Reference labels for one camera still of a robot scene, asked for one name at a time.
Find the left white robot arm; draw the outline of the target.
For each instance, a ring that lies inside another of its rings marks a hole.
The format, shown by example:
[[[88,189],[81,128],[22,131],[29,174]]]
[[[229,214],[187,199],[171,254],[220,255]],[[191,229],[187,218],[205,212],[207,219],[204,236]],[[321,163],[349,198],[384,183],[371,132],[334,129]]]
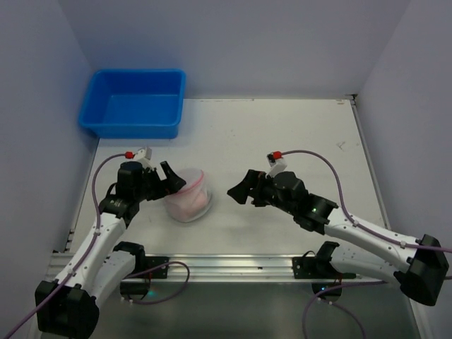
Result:
[[[143,246],[120,241],[141,202],[160,200],[185,185],[166,162],[160,165],[165,179],[140,162],[120,165],[116,182],[95,202],[96,218],[88,236],[64,269],[35,290],[41,332],[89,338],[103,303],[123,279],[155,277],[167,270],[168,260],[151,267]]]

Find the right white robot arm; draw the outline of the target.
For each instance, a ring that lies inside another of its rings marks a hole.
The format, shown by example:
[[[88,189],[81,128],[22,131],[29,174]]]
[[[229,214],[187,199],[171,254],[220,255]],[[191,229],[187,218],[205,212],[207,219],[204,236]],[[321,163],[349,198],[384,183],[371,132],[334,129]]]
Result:
[[[251,169],[227,194],[242,205],[250,199],[256,207],[273,206],[291,215],[303,230],[329,236],[314,258],[298,262],[315,277],[355,274],[379,279],[396,284],[420,304],[436,304],[449,269],[436,238],[426,234],[417,239],[359,218],[349,220],[337,203],[308,192],[293,172],[270,177]]]

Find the white mesh laundry bag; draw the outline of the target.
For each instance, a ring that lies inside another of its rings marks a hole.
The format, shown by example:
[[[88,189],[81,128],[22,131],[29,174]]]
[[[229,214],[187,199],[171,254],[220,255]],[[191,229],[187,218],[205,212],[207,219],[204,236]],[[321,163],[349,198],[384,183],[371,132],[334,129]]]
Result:
[[[206,173],[199,168],[185,168],[176,174],[186,184],[177,193],[164,198],[167,214],[178,222],[201,218],[210,209],[213,197]]]

